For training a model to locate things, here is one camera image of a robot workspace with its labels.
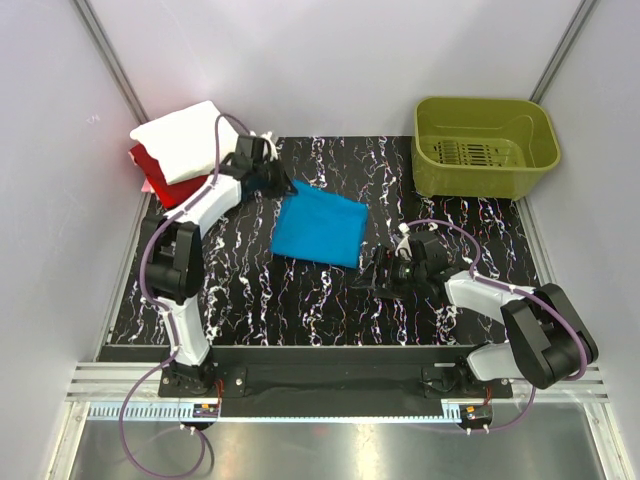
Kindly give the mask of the blue t-shirt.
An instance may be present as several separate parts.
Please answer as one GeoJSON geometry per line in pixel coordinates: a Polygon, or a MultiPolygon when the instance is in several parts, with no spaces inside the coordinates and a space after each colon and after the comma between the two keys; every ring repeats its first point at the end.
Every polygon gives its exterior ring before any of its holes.
{"type": "Polygon", "coordinates": [[[281,206],[270,250],[274,255],[356,268],[368,206],[294,181],[297,193],[281,206]]]}

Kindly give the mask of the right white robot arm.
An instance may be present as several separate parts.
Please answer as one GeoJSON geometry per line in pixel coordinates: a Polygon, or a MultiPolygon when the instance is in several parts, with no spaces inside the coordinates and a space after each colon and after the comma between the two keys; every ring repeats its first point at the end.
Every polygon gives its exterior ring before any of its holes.
{"type": "Polygon", "coordinates": [[[454,384],[476,396],[490,381],[524,379],[537,389],[578,378],[599,350],[562,288],[514,286],[472,274],[449,262],[441,247],[412,241],[396,250],[380,245],[354,286],[381,299],[412,295],[472,310],[500,322],[507,340],[472,350],[454,371],[454,384]]]}

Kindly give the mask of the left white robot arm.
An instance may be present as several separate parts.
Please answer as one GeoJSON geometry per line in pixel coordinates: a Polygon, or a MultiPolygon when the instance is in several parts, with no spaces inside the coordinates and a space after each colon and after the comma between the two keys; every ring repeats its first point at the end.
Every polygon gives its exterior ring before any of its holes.
{"type": "Polygon", "coordinates": [[[267,198],[297,193],[279,159],[247,160],[231,154],[182,204],[141,224],[147,242],[139,285],[167,328],[169,358],[161,363],[163,382],[193,395],[208,394],[216,372],[198,307],[205,280],[203,238],[228,211],[255,193],[267,198]]]}

